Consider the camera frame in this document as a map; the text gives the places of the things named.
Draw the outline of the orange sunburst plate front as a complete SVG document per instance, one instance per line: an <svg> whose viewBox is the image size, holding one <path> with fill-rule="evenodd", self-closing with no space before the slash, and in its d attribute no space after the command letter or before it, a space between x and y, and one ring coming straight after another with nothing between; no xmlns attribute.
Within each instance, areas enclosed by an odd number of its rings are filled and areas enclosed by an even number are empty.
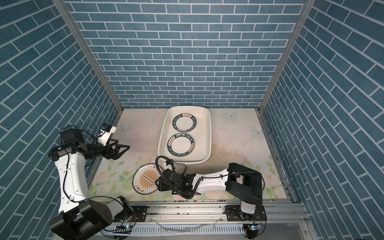
<svg viewBox="0 0 384 240"><path fill-rule="evenodd" d="M160 174L155 164L143 165L134 174L133 188L140 195L152 194L158 190L156 181L159 177Z"/></svg>

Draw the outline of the green rimmed plate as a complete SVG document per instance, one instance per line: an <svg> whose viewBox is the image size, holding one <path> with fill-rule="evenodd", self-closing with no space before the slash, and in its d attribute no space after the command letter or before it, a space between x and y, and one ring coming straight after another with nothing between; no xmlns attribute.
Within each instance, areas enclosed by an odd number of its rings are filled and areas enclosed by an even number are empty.
<svg viewBox="0 0 384 240"><path fill-rule="evenodd" d="M195 141L192 136L179 133L169 138L167 149L170 154L176 157L185 157L189 155L195 147Z"/></svg>
<svg viewBox="0 0 384 240"><path fill-rule="evenodd" d="M188 133L194 130L197 126L197 119L191 114L183 113L174 117L172 125L176 131L180 133Z"/></svg>

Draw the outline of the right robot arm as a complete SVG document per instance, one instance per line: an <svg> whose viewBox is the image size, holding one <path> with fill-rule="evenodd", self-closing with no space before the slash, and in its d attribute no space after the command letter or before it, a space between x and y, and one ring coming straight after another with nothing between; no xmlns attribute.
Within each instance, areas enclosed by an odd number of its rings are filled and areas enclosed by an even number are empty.
<svg viewBox="0 0 384 240"><path fill-rule="evenodd" d="M160 177L155 181L160 192L171 191L185 200L207 192L225 191L241 201L240 212L245 217L257 216L257 209L263 205L265 181L258 171L237 163L230 163L228 168L212 174L179 174L175 163L166 161L162 169L155 163Z"/></svg>

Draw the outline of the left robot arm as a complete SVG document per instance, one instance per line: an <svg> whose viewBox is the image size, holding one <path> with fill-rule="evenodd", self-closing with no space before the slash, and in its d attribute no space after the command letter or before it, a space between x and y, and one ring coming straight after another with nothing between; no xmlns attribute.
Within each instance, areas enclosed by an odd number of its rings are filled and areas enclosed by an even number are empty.
<svg viewBox="0 0 384 240"><path fill-rule="evenodd" d="M60 133L61 145L54 147L49 158L55 163L59 172L61 200L59 215L50 220L50 229L64 240L87 240L101 232L113 221L122 222L117 230L130 230L136 214L123 196L110 198L108 203L97 202L90 197L86 178L86 160L103 157L117 160L127 150L128 145L119 144L111 138L116 127L103 124L95 140L87 144L84 131L76 127Z"/></svg>

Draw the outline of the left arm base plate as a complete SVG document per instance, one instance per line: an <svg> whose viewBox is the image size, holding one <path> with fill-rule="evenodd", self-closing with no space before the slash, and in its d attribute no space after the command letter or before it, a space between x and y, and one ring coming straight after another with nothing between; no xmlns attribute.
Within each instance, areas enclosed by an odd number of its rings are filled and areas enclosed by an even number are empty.
<svg viewBox="0 0 384 240"><path fill-rule="evenodd" d="M122 222L126 220L128 222L145 222L147 216L147 206L133 206L129 207L128 212L120 207L109 207L112 216L114 217L114 222Z"/></svg>

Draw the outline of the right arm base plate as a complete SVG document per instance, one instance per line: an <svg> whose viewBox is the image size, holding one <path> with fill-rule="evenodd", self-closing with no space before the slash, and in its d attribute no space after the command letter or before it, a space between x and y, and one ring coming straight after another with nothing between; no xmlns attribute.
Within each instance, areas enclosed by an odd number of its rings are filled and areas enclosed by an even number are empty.
<svg viewBox="0 0 384 240"><path fill-rule="evenodd" d="M226 205L224 213L227 216L227 221L266 221L267 216L263 205L256 205L255 213L253 215L243 213L240 205Z"/></svg>

